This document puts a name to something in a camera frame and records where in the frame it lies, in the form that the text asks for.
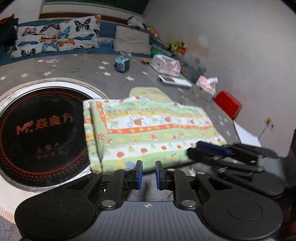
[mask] plastic bag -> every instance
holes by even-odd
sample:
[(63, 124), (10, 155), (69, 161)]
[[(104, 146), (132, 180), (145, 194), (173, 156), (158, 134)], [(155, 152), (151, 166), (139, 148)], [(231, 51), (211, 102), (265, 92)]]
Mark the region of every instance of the plastic bag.
[(162, 54), (156, 54), (150, 61), (150, 66), (158, 73), (178, 77), (181, 71), (181, 65), (178, 60)]

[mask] electrical outlet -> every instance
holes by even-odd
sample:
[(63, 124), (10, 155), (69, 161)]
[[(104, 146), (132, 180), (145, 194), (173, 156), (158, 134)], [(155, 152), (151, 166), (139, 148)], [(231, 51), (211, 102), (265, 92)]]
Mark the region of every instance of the electrical outlet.
[(270, 125), (270, 124), (272, 123), (271, 118), (270, 118), (270, 117), (267, 117), (267, 118), (265, 119), (264, 123), (265, 123), (266, 125)]
[(270, 130), (272, 130), (272, 129), (274, 128), (274, 125), (273, 125), (272, 120), (271, 120), (270, 117), (267, 117), (267, 118), (265, 119), (264, 123), (268, 126), (268, 128), (269, 128)]

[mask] tissue box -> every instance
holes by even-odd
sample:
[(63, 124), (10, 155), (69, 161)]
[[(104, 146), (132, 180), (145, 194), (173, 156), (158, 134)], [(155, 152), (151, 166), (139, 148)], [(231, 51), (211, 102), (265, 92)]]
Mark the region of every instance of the tissue box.
[(197, 96), (203, 98), (207, 102), (210, 102), (210, 100), (214, 97), (213, 94), (211, 94), (211, 93), (207, 92), (206, 90), (204, 90), (201, 86), (198, 85), (198, 83), (196, 83), (193, 86), (192, 92), (194, 94), (196, 94)]
[(200, 76), (192, 88), (193, 93), (209, 102), (215, 95), (215, 85), (209, 84), (208, 79)]

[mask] white paper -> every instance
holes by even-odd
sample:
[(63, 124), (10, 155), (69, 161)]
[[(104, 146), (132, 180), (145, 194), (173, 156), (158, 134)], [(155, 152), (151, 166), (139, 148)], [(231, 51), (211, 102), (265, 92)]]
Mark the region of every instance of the white paper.
[(261, 147), (261, 144), (257, 136), (254, 136), (250, 132), (246, 131), (235, 121), (233, 123), (234, 123), (235, 129), (237, 130), (237, 134), (239, 136), (241, 143)]

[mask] black round mat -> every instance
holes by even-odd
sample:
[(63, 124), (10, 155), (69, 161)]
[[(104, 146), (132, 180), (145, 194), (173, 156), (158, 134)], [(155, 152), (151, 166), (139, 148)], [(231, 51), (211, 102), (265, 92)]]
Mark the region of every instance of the black round mat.
[(55, 87), (33, 91), (12, 102), (0, 116), (4, 178), (15, 181), (16, 186), (48, 187), (84, 170), (89, 165), (82, 106), (86, 99), (91, 98)]

